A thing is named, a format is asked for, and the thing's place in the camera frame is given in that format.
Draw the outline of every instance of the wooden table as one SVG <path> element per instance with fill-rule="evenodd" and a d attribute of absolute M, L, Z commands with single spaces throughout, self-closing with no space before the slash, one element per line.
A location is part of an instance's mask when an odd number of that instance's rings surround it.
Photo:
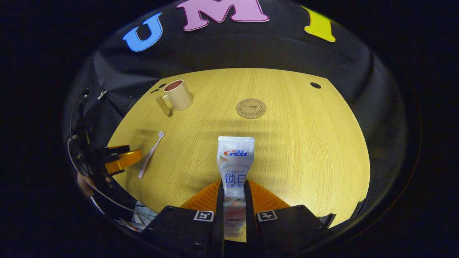
<path fill-rule="evenodd" d="M 193 104 L 166 116 L 155 101 L 159 85 L 183 79 Z M 317 89 L 311 82 L 321 86 Z M 256 98 L 266 113 L 247 119 L 237 104 Z M 220 180 L 218 137 L 255 138 L 255 162 L 247 179 L 290 205 L 304 204 L 316 216 L 336 213 L 331 226 L 350 218 L 366 197 L 369 156 L 351 109 L 325 78 L 303 73 L 230 68 L 161 79 L 131 108 L 108 146 L 130 145 L 144 156 L 165 133 L 146 169 L 143 160 L 115 180 L 154 212 L 180 206 L 199 190 Z M 236 241 L 245 241 L 245 234 Z"/>

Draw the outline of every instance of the beige mug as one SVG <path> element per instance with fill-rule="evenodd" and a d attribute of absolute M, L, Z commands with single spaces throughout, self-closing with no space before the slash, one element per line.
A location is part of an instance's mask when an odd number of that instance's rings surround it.
<path fill-rule="evenodd" d="M 169 83 L 164 87 L 164 93 L 166 93 L 164 97 L 156 97 L 156 102 L 158 102 L 158 105 L 166 115 L 171 113 L 166 105 L 166 100 L 170 100 L 176 110 L 184 110 L 193 103 L 193 98 L 183 80 L 176 80 Z"/>

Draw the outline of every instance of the coaster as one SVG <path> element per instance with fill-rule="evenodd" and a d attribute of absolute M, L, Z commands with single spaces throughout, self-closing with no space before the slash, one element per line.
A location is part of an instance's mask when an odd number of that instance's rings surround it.
<path fill-rule="evenodd" d="M 259 118 L 266 112 L 266 106 L 261 100 L 245 99 L 237 104 L 236 111 L 243 118 Z"/>

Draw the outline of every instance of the pink letter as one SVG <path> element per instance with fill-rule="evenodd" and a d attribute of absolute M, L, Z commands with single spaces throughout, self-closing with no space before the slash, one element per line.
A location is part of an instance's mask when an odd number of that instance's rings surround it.
<path fill-rule="evenodd" d="M 234 6 L 234 15 L 231 20 L 235 22 L 267 22 L 269 17 L 264 15 L 258 0 L 188 0 L 177 6 L 183 8 L 187 25 L 185 31 L 205 27 L 208 20 L 203 20 L 199 12 L 205 13 L 216 22 L 223 22 L 230 8 Z"/>

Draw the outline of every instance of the toothpaste tube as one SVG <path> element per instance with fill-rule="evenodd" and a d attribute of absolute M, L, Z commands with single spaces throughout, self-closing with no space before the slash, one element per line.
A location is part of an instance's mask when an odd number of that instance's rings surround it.
<path fill-rule="evenodd" d="M 218 138 L 217 165 L 224 188 L 224 227 L 226 237 L 241 235 L 246 222 L 244 182 L 252 166 L 255 139 L 252 137 Z"/>

